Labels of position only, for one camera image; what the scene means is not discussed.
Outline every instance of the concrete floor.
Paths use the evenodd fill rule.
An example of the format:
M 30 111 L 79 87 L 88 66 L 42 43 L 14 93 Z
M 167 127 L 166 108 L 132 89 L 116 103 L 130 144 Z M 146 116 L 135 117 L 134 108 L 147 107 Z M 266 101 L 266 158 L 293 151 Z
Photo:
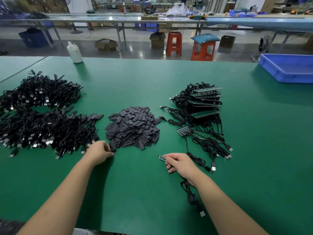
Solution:
M 149 39 L 152 32 L 138 31 L 126 29 L 127 47 L 123 48 L 121 54 L 119 51 L 103 52 L 95 48 L 95 41 L 101 38 L 118 40 L 115 29 L 97 29 L 89 31 L 82 29 L 84 32 L 81 35 L 70 34 L 68 29 L 58 29 L 61 36 L 63 46 L 57 38 L 53 30 L 50 30 L 50 35 L 55 42 L 53 48 L 28 48 L 21 41 L 18 33 L 25 31 L 25 28 L 17 27 L 2 27 L 0 32 L 0 50 L 8 51 L 11 56 L 68 56 L 66 49 L 67 41 L 74 42 L 78 45 L 83 57 L 96 57 L 96 58 L 126 58 L 126 59 L 175 59 L 175 60 L 190 60 L 193 41 L 190 37 L 194 36 L 195 30 L 184 30 L 183 43 L 182 43 L 182 56 L 178 56 L 172 52 L 170 57 L 166 57 L 164 49 L 151 49 L 151 41 Z M 227 61 L 227 62 L 251 62 L 251 55 L 258 53 L 258 46 L 261 37 L 265 35 L 273 35 L 271 31 L 246 31 L 245 36 L 229 34 L 224 31 L 202 31 L 202 33 L 212 33 L 221 38 L 223 35 L 232 35 L 236 37 L 235 43 L 232 48 L 223 48 L 216 44 L 214 61 Z M 298 35 L 291 35 L 284 48 L 280 51 L 281 43 L 284 41 L 285 35 L 278 35 L 274 40 L 271 53 L 282 54 L 312 54 L 309 51 L 302 49 L 305 38 L 297 37 Z

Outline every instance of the blue plastic bin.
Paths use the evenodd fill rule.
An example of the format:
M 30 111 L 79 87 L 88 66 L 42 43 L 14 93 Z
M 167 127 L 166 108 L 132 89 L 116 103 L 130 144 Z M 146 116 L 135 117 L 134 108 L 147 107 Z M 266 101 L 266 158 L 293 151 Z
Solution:
M 157 23 L 146 23 L 146 27 L 157 27 Z M 147 29 L 147 31 L 157 32 L 157 29 Z
M 313 55 L 261 54 L 259 64 L 279 82 L 313 83 Z
M 20 35 L 21 39 L 27 47 L 40 48 L 48 45 L 48 41 L 46 40 L 43 32 L 40 29 L 29 28 L 27 31 L 18 34 Z M 48 30 L 46 30 L 46 34 L 50 42 L 53 43 L 53 40 Z

